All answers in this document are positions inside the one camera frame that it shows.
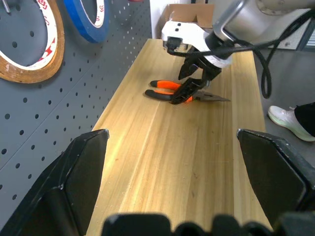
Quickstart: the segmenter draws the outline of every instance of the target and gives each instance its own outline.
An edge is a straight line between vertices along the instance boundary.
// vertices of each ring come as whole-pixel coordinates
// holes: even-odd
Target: gray pegboard
[[[0,50],[22,65],[37,61],[47,32],[35,1],[0,4]],[[120,82],[151,38],[150,1],[109,0],[109,33],[103,43],[80,36],[63,1],[65,52],[57,74],[42,83],[0,79],[0,229],[38,178],[70,141],[89,132]],[[82,0],[96,18],[95,1]]]

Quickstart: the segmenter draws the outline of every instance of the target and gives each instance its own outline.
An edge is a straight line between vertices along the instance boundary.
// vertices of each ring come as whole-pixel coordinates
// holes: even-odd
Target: needle-nose pliers
[[[158,88],[158,89],[170,89],[173,91],[176,91],[181,84],[178,84],[173,81],[168,80],[154,80],[150,82],[150,85],[152,87]],[[145,94],[149,97],[162,100],[162,101],[171,101],[172,96],[174,92],[165,92],[165,91],[159,91],[159,90],[152,90],[148,89],[145,91]],[[193,100],[199,100],[199,101],[230,101],[229,99],[213,95],[212,93],[204,92],[198,90],[194,95],[189,97],[185,103],[191,102]]]

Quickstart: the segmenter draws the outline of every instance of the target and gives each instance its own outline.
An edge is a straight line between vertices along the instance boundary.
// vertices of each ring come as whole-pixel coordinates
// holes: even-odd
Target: tape roll
[[[67,11],[80,34],[91,43],[104,41],[108,32],[109,13],[107,0],[96,0],[97,14],[93,23],[87,15],[82,0],[63,0]]]
[[[47,27],[47,46],[33,65],[22,66],[0,51],[0,77],[19,83],[37,83],[51,78],[60,68],[64,53],[62,18],[55,0],[37,0]]]

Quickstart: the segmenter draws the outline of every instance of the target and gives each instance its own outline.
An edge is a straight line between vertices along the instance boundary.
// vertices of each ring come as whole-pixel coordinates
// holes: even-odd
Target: wooden table
[[[87,235],[100,235],[117,212],[160,212],[172,228],[189,220],[209,230],[218,213],[269,225],[236,138],[238,128],[265,130],[252,52],[234,54],[211,84],[231,102],[171,105],[144,96],[152,80],[175,81],[182,63],[149,39],[96,123],[110,139]]]

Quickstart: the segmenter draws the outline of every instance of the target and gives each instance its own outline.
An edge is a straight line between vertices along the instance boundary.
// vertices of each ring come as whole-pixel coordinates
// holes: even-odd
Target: white sneaker
[[[271,106],[268,115],[274,123],[291,130],[299,139],[307,142],[315,141],[315,137],[310,135],[296,119],[294,109],[286,111],[280,107]]]

